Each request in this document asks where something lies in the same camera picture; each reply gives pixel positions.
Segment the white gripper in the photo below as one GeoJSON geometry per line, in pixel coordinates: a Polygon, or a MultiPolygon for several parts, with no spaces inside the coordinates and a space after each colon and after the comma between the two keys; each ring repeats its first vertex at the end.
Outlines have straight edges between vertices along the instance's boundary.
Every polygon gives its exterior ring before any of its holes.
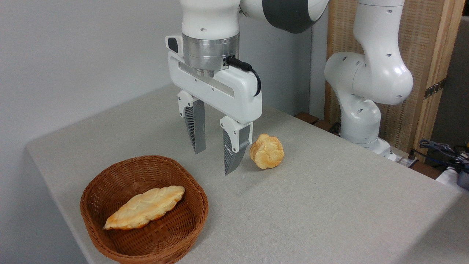
{"type": "Polygon", "coordinates": [[[167,36],[165,42],[171,79],[181,89],[179,112],[195,154],[206,149],[204,103],[226,115],[221,127],[228,175],[237,169],[252,144],[253,121],[262,114],[256,75],[236,64],[239,35],[220,40],[167,36]]]}

